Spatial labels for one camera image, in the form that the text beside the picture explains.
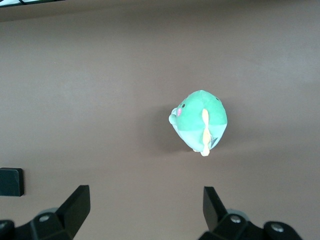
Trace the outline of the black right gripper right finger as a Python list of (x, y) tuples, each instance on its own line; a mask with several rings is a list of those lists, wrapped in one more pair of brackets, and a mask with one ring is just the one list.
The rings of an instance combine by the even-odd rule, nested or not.
[(268, 221), (260, 228), (242, 211), (227, 210), (214, 187), (204, 187), (202, 210), (208, 231), (201, 235), (201, 240), (301, 239), (296, 230), (284, 222)]

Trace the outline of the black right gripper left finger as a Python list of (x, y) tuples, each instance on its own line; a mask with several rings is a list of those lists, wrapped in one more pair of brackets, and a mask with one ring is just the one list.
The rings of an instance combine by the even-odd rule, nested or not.
[(80, 185), (58, 208), (41, 211), (21, 226), (0, 221), (2, 240), (73, 240), (90, 213), (90, 187)]

